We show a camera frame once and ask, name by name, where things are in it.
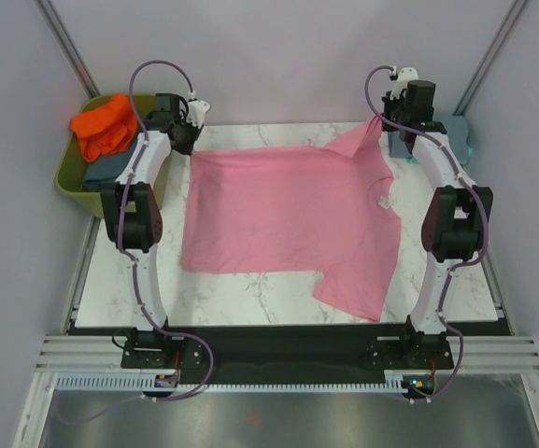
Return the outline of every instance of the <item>white wall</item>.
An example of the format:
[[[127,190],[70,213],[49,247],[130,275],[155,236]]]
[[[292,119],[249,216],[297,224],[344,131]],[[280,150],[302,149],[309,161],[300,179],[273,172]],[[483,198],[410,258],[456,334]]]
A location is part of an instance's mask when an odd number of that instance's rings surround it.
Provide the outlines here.
[[[31,0],[0,0],[0,448],[58,329],[88,217],[53,188],[86,100]]]
[[[211,124],[360,121],[376,65],[414,65],[452,111],[511,0],[53,0],[101,92],[168,59],[213,105]],[[390,85],[378,77],[373,91]],[[167,67],[141,91],[186,93]]]
[[[539,1],[532,2],[469,109],[471,174],[491,186],[492,248],[518,331],[539,345]]]

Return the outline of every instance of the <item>marble table surface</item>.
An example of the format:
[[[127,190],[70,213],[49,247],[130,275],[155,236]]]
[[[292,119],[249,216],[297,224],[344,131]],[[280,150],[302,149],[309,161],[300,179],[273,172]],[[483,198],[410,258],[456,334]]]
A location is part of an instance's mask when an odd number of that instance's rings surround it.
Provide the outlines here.
[[[323,146],[359,123],[270,124],[205,127],[197,150]],[[402,219],[398,264],[381,315],[381,322],[403,322],[418,299],[426,266],[420,244],[420,226],[432,190],[419,166],[391,159],[387,138],[381,139],[385,160],[394,175],[390,203]],[[165,193],[163,238],[159,244],[158,272],[163,306],[173,326],[289,325],[366,322],[325,305],[312,297],[321,274],[302,273],[189,273],[180,267],[184,213],[190,179],[190,159],[172,154]],[[129,265],[99,227],[92,260],[76,320],[77,327],[131,325],[132,297]],[[466,268],[448,298],[451,321],[497,319],[480,266]]]

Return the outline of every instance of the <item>pink t-shirt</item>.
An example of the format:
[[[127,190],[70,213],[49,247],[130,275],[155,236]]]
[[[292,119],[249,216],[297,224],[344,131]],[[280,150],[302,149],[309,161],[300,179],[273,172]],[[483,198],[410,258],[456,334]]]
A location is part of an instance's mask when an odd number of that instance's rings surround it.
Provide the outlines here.
[[[326,147],[194,152],[182,266],[207,273],[320,271],[314,297],[379,320],[400,219],[374,119]]]

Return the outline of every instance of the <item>blue cloth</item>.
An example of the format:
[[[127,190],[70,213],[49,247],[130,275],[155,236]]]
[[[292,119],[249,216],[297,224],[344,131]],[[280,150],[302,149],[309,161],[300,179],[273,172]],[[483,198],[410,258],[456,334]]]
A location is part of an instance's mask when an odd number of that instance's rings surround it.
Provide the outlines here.
[[[82,179],[82,187],[87,191],[99,191],[101,186],[115,182],[118,176],[128,166],[128,162],[136,149],[136,138],[132,141],[128,149],[113,156],[101,156],[93,163],[89,164]]]
[[[472,149],[468,147],[466,139],[468,138],[468,123],[464,117],[456,115],[435,113],[433,114],[433,121],[441,121],[447,130],[447,138],[449,139],[449,145],[452,152],[458,159],[458,161],[465,165],[470,160]],[[411,163],[417,161],[406,149],[406,146],[402,140],[400,140],[400,133],[388,133],[388,139],[390,141],[390,157],[394,159],[408,159]]]

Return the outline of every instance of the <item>green basket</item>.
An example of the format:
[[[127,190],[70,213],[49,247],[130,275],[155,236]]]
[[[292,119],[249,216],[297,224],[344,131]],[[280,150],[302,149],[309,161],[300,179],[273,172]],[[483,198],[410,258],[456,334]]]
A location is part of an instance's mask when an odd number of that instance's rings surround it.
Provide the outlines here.
[[[97,96],[91,99],[84,107],[82,112],[93,110],[100,105],[104,105],[109,101],[111,95]],[[135,95],[136,109],[141,117],[145,117],[155,108],[155,95]],[[169,176],[170,157],[167,157],[159,170],[153,192],[159,208],[163,206],[163,196],[167,187],[167,178]],[[80,154],[80,146],[75,134],[65,147],[64,157],[57,169],[55,175],[55,187],[64,195],[72,198],[74,201],[82,205],[92,215],[103,217],[103,205],[101,205],[101,196],[99,193],[89,192],[82,187],[82,179],[86,173],[89,164],[82,159]],[[134,205],[128,206],[128,211],[134,211]]]

